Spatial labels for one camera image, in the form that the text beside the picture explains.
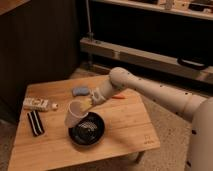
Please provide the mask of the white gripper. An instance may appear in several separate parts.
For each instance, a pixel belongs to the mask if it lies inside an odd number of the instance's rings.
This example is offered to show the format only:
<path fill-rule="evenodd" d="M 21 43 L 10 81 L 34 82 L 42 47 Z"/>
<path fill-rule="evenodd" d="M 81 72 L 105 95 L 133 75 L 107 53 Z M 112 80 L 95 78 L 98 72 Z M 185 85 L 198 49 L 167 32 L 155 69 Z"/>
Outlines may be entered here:
<path fill-rule="evenodd" d="M 85 98 L 80 103 L 80 109 L 81 110 L 88 110 L 92 107 L 92 101 L 94 104 L 102 104 L 104 102 L 104 98 L 100 93 L 100 90 L 98 88 L 94 89 L 91 92 L 91 98 Z"/>

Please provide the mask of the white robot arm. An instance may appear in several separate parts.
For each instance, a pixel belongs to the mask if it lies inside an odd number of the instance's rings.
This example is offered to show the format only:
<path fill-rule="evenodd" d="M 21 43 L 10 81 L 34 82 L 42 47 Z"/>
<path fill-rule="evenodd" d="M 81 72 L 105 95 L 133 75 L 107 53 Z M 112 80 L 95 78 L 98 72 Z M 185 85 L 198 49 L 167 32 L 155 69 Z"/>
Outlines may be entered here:
<path fill-rule="evenodd" d="M 80 107 L 82 113 L 112 96 L 132 89 L 192 123 L 184 171 L 213 171 L 213 97 L 203 97 L 133 75 L 115 67 L 107 79 L 91 91 Z"/>

